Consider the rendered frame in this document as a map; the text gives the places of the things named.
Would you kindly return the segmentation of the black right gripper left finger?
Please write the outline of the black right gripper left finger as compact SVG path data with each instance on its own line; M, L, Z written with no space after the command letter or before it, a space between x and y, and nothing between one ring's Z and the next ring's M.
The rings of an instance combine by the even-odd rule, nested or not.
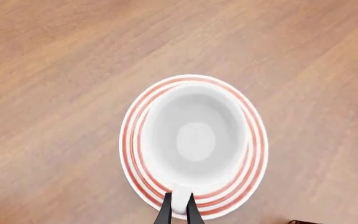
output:
M171 224L172 220L172 193L167 192L164 195L162 206L160 207L159 213L154 221L154 224Z

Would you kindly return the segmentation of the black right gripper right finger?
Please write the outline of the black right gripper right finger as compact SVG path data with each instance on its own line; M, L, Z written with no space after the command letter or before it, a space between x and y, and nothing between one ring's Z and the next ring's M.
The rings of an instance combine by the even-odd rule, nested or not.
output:
M186 206L186 219L187 224L204 224L204 220L198 210L193 194L190 195L190 199Z

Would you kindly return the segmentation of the white mug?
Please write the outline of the white mug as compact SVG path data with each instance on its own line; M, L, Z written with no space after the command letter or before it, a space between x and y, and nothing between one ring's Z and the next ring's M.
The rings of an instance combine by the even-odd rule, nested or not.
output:
M227 90L205 82L169 89L150 104L140 158L150 178L172 191L171 208L223 188L238 173L247 145L242 108Z

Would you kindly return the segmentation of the white plate with red rings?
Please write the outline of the white plate with red rings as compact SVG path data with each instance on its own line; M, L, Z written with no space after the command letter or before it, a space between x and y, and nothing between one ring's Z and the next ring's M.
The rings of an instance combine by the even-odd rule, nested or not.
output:
M246 155L236 176L225 186L207 194L196 194L195 201L204 220L225 216L243 205L259 186L268 163L269 144L265 126L253 104L232 85L217 78L185 74L160 80L145 89L130 105L121 124L119 157L128 183L138 196L154 209L160 209L170 184L155 179L140 152L141 132L150 104L170 89L190 83L211 84L228 91L241 107L247 121Z

